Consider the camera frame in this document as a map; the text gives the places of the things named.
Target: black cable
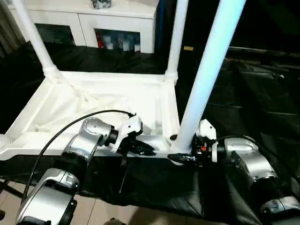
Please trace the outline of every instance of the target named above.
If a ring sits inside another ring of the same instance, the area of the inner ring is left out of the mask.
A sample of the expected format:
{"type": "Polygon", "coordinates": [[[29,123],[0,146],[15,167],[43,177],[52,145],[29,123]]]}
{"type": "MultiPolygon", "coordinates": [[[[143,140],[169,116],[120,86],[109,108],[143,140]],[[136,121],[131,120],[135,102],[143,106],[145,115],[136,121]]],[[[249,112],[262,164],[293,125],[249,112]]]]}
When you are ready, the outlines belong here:
{"type": "Polygon", "coordinates": [[[29,186],[30,186],[30,183],[31,183],[31,180],[32,180],[32,177],[33,177],[33,174],[37,168],[37,165],[42,157],[42,155],[44,154],[44,152],[46,151],[46,149],[49,147],[49,145],[59,136],[61,135],[62,132],[64,132],[66,129],[68,129],[70,126],[72,126],[73,124],[85,119],[85,118],[88,118],[90,116],[93,116],[93,115],[96,115],[96,114],[101,114],[101,113],[124,113],[124,114],[127,114],[129,117],[132,117],[134,116],[132,113],[130,112],[126,112],[126,111],[122,111],[122,110],[102,110],[102,111],[98,111],[98,112],[93,112],[93,113],[90,113],[88,115],[85,115],[85,116],[82,116],[76,120],[74,120],[73,122],[69,123],[68,125],[66,125],[63,129],[61,129],[56,135],[54,135],[50,141],[48,141],[48,143],[44,146],[44,148],[41,150],[41,152],[39,153],[38,157],[37,157],[37,160],[31,170],[31,173],[30,173],[30,176],[27,180],[27,183],[26,183],[26,186],[25,186],[25,189],[24,189],[24,193],[23,193],[23,198],[22,198],[22,202],[24,202],[24,200],[27,198],[27,193],[28,193],[28,189],[29,189],[29,186]]]}
{"type": "Polygon", "coordinates": [[[251,137],[248,137],[248,136],[245,136],[245,135],[229,135],[229,136],[223,136],[223,137],[219,137],[219,138],[217,138],[217,139],[215,139],[215,140],[212,140],[212,143],[215,143],[215,142],[218,142],[218,141],[222,141],[222,140],[224,140],[224,139],[226,139],[226,138],[233,138],[233,137],[244,138],[244,139],[246,139],[246,140],[248,140],[248,141],[251,141],[253,144],[257,145],[258,148],[259,148],[260,150],[263,151],[263,153],[264,153],[263,155],[264,155],[266,158],[269,158],[269,157],[267,156],[267,154],[270,154],[270,155],[272,155],[273,157],[275,157],[275,158],[278,160],[278,162],[279,162],[279,163],[286,169],[286,171],[290,174],[290,176],[293,177],[293,178],[297,181],[297,183],[300,185],[299,178],[297,177],[297,175],[291,171],[290,167],[285,163],[285,161],[283,161],[283,160],[280,158],[280,156],[279,156],[277,153],[271,151],[271,150],[268,149],[266,146],[264,146],[264,145],[258,143],[256,140],[254,140],[254,139],[251,138],[251,137]]]}

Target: floor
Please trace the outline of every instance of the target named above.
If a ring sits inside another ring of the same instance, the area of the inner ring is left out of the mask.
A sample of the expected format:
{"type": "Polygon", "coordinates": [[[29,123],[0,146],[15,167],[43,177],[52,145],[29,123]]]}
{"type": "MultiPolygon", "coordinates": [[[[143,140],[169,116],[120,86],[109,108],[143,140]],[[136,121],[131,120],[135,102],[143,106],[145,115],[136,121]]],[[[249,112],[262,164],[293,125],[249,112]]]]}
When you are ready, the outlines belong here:
{"type": "MultiPolygon", "coordinates": [[[[10,182],[9,185],[23,192],[25,185],[10,182]]],[[[111,218],[117,218],[127,225],[217,225],[203,220],[179,216],[158,210],[136,206],[116,206],[101,200],[75,196],[77,208],[71,225],[102,225],[111,218]]],[[[5,218],[0,225],[14,225],[21,199],[5,191],[0,194],[0,210],[5,218]]]]}

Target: white tabletop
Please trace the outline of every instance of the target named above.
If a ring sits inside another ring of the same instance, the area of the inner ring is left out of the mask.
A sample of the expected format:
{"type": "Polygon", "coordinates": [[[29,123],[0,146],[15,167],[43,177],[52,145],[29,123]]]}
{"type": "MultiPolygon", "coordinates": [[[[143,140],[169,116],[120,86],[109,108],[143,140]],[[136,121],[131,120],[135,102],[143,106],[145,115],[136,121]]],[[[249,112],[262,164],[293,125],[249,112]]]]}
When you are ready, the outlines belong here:
{"type": "Polygon", "coordinates": [[[159,0],[112,0],[110,8],[94,9],[90,0],[25,0],[27,9],[153,19],[159,0]]]}

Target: white pole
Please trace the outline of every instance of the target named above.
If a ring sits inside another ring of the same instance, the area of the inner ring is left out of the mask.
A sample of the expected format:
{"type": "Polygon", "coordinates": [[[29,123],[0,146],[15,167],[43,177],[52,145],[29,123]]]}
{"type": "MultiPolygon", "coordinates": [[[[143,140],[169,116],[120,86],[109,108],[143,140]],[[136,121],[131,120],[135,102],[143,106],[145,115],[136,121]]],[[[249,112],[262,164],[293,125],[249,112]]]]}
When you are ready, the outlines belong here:
{"type": "Polygon", "coordinates": [[[178,80],[178,62],[182,44],[182,37],[186,16],[188,11],[188,0],[177,0],[175,20],[173,26],[171,48],[169,53],[168,68],[165,71],[166,80],[178,80]]]}
{"type": "Polygon", "coordinates": [[[217,79],[246,0],[220,0],[172,150],[190,153],[191,142],[217,79]]]}
{"type": "Polygon", "coordinates": [[[15,8],[18,12],[18,15],[23,22],[27,35],[29,37],[29,40],[34,48],[34,51],[36,52],[38,59],[40,60],[43,69],[51,70],[56,69],[56,66],[53,64],[46,47],[42,41],[42,38],[40,37],[38,30],[31,20],[28,11],[24,5],[23,0],[13,0],[13,3],[15,5],[15,8]]]}

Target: black plastic sheet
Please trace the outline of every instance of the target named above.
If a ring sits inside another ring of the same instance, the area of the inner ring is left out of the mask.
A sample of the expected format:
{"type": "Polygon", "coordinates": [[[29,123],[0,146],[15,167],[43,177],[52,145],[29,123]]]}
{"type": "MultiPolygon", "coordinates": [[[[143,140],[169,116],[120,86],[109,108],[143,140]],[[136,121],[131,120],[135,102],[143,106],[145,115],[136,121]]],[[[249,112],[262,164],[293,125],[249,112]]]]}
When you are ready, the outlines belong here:
{"type": "MultiPolygon", "coordinates": [[[[166,55],[99,51],[94,48],[47,45],[61,70],[163,74],[166,55]]],[[[185,110],[199,54],[182,52],[176,98],[180,119],[185,110]]],[[[0,86],[4,133],[43,80],[30,45],[0,61],[7,80],[0,86]]],[[[218,136],[248,135],[276,152],[300,175],[300,76],[298,70],[225,61],[203,117],[218,136]]],[[[35,156],[17,156],[0,162],[0,177],[25,183],[35,156]]],[[[34,183],[53,165],[44,157],[34,183]]],[[[274,159],[276,167],[284,168],[274,159]]],[[[137,205],[229,224],[261,224],[252,196],[226,161],[203,168],[175,166],[167,159],[131,158],[127,168],[118,157],[94,157],[80,193],[118,205],[137,205]],[[120,187],[126,170],[124,186],[120,187]]]]}

